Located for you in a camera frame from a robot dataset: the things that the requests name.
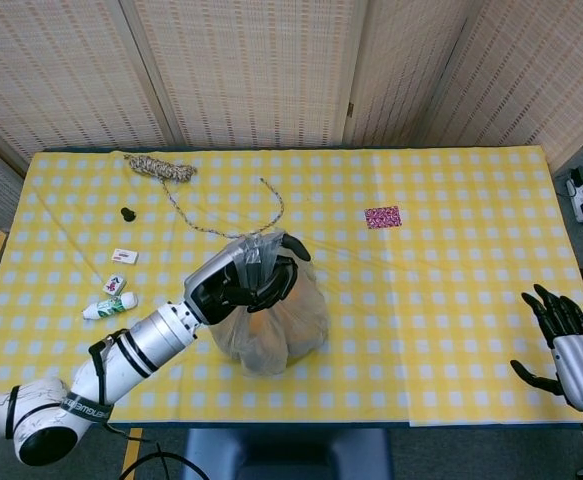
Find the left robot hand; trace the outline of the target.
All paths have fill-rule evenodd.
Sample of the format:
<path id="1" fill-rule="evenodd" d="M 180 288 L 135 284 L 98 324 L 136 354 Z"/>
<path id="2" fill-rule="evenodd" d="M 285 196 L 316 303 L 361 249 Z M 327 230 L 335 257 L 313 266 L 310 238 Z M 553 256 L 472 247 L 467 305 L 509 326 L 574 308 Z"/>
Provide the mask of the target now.
<path id="1" fill-rule="evenodd" d="M 305 245 L 288 233 L 233 240 L 185 279 L 183 317 L 209 326 L 238 307 L 268 309 L 293 289 L 298 262 L 310 260 Z"/>

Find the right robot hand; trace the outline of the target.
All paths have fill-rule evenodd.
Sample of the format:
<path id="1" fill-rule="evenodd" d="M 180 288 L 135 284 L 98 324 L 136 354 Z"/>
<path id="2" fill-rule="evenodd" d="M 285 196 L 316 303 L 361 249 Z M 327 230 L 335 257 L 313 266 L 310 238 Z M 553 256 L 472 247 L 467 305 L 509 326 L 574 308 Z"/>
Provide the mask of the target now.
<path id="1" fill-rule="evenodd" d="M 566 296 L 558 296 L 539 284 L 533 289 L 532 294 L 523 292 L 521 298 L 535 316 L 556 377 L 538 376 L 516 359 L 510 361 L 510 366 L 527 385 L 562 396 L 568 405 L 583 413 L 583 312 Z"/>

